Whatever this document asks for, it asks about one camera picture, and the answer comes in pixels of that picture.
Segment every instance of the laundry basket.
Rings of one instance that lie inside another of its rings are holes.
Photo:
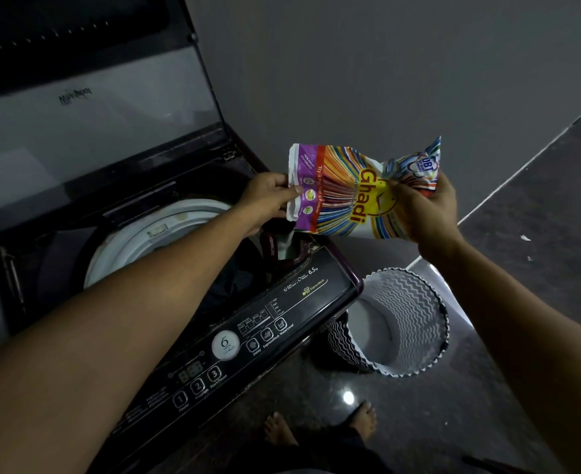
[[[417,274],[387,268],[364,279],[347,316],[334,322],[328,343],[361,371],[404,377],[425,371],[448,347],[448,315],[440,295]]]

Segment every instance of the dark tile floor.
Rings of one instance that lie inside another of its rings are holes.
[[[462,231],[533,292],[581,322],[581,119],[462,223]],[[441,282],[425,262],[414,270],[432,284]],[[429,371],[408,379],[346,372],[317,339],[218,414],[153,474],[222,471],[274,409],[291,425],[341,422],[353,409],[342,401],[345,390],[373,403],[379,424],[369,446],[394,470],[475,472],[460,461],[468,453],[539,473],[561,472],[459,315],[459,305],[454,300],[448,305],[450,345]]]

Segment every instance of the gray wall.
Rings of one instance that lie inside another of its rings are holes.
[[[581,114],[581,0],[186,0],[223,114],[272,168],[296,142],[384,160],[443,136],[465,215]],[[343,239],[366,272],[406,242]]]

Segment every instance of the zigzag pattern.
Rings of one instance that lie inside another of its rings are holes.
[[[347,323],[337,321],[330,327],[328,343],[346,362],[404,377],[425,371],[442,357],[450,335],[446,307],[423,278],[401,268],[374,272],[365,278],[361,299],[394,316],[400,330],[398,357],[389,367],[370,361],[354,342]]]

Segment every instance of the foot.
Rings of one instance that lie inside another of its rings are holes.
[[[361,438],[366,441],[376,430],[376,412],[367,401],[359,406],[350,420],[350,427],[358,430]]]
[[[299,446],[291,428],[279,413],[273,413],[266,418],[264,438],[274,446]]]

